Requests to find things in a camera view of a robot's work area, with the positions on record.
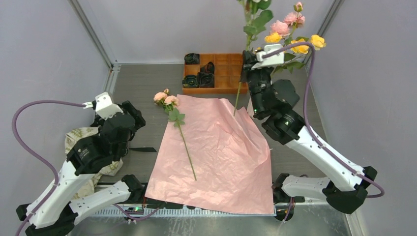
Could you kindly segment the peach rose stem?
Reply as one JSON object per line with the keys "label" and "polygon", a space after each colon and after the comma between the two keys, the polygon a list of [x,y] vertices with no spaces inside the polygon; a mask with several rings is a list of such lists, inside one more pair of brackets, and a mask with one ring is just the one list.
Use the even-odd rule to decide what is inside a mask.
{"label": "peach rose stem", "polygon": [[157,92],[153,97],[153,102],[155,105],[160,106],[163,108],[164,112],[168,116],[168,121],[173,123],[173,126],[176,127],[180,133],[182,138],[184,148],[186,150],[186,154],[188,157],[188,161],[192,170],[193,178],[196,181],[196,173],[193,167],[192,159],[189,153],[189,149],[185,140],[185,136],[183,134],[182,126],[185,124],[185,114],[181,113],[178,109],[179,106],[179,99],[177,96],[170,95],[170,91],[168,88],[163,90],[162,92]]}

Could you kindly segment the yellow flower stem bunch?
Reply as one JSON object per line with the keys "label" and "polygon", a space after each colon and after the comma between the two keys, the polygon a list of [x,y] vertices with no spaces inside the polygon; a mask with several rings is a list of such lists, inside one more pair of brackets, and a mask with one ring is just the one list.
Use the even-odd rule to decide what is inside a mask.
{"label": "yellow flower stem bunch", "polygon": [[[279,40],[281,38],[282,37],[277,34],[269,35],[267,37],[267,39],[272,40],[269,44],[280,44]],[[273,73],[281,72],[283,70],[288,70],[289,72],[292,72],[294,69],[301,69],[305,67],[306,63],[300,60],[306,57],[307,55],[312,55],[314,51],[319,51],[325,48],[327,46],[327,42],[323,37],[315,34],[309,38],[299,37],[295,40],[289,39],[287,43],[283,44],[282,46],[282,49],[284,50],[284,63],[274,67],[264,67],[267,69],[273,69]]]}

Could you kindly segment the pink wrapping paper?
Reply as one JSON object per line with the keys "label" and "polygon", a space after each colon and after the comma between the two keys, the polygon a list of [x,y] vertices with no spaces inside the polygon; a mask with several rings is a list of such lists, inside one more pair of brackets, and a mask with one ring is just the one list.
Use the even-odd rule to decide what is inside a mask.
{"label": "pink wrapping paper", "polygon": [[245,108],[179,95],[185,123],[168,123],[145,196],[233,214],[272,215],[268,142]]}

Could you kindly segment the pink rose stem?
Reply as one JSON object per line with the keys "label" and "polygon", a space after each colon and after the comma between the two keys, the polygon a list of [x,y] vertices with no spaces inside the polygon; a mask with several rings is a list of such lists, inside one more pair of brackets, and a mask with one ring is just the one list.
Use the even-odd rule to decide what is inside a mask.
{"label": "pink rose stem", "polygon": [[303,7],[303,3],[300,1],[294,4],[293,11],[288,13],[282,21],[277,20],[271,24],[270,35],[290,36],[295,29],[303,27],[305,24],[305,16],[301,13]]}

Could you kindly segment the pink and white flower bunch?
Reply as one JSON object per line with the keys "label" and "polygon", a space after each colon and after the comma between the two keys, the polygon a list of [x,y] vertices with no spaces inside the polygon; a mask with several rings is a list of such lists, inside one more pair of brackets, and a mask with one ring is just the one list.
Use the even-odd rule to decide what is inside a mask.
{"label": "pink and white flower bunch", "polygon": [[258,35],[266,30],[266,24],[273,18],[273,12],[268,9],[271,5],[271,0],[238,0],[238,2],[243,7],[245,18],[243,31],[246,34],[246,41],[245,50],[243,52],[242,72],[238,84],[233,116],[235,116],[237,112],[241,86],[244,82],[247,82],[247,72],[249,71],[249,67],[245,62],[245,57],[248,54],[247,52],[253,51],[251,43],[256,41],[258,39]]}

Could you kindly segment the black ribbon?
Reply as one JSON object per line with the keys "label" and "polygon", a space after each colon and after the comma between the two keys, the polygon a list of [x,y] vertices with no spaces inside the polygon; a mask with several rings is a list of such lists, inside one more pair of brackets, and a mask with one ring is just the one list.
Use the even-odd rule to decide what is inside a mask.
{"label": "black ribbon", "polygon": [[153,147],[131,147],[129,150],[137,152],[157,152]]}

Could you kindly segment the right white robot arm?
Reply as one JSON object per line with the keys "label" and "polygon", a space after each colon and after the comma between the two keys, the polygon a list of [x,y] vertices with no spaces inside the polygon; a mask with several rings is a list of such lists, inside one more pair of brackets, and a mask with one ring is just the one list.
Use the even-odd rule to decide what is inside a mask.
{"label": "right white robot arm", "polygon": [[253,117],[262,122],[270,138],[298,152],[325,174],[324,178],[280,174],[272,185],[274,201],[313,198],[326,201],[339,212],[355,212],[367,198],[367,188],[377,171],[345,158],[294,111],[300,99],[294,85],[290,80],[271,80],[273,68],[262,59],[263,53],[242,52],[241,79],[248,84]]}

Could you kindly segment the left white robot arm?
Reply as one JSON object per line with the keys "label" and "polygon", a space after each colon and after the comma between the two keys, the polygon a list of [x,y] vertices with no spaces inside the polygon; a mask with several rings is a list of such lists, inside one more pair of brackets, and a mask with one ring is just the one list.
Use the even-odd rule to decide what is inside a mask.
{"label": "left white robot arm", "polygon": [[112,186],[92,195],[75,199],[80,188],[100,171],[128,154],[129,142],[146,122],[129,101],[121,104],[99,98],[82,104],[93,108],[94,133],[80,138],[67,152],[54,179],[31,204],[17,207],[28,236],[65,236],[93,213],[113,204],[137,203],[143,198],[143,185],[134,175],[125,175]]}

